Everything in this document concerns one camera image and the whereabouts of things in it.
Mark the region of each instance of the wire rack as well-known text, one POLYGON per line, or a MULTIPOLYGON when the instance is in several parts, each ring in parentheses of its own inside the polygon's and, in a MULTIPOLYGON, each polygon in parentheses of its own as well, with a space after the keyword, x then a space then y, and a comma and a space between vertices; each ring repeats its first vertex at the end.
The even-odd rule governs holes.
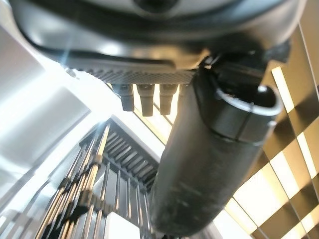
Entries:
POLYGON ((80 146, 35 238, 105 238, 111 212, 139 227, 141 238, 156 238, 148 192, 158 161, 114 119, 96 127, 80 146))

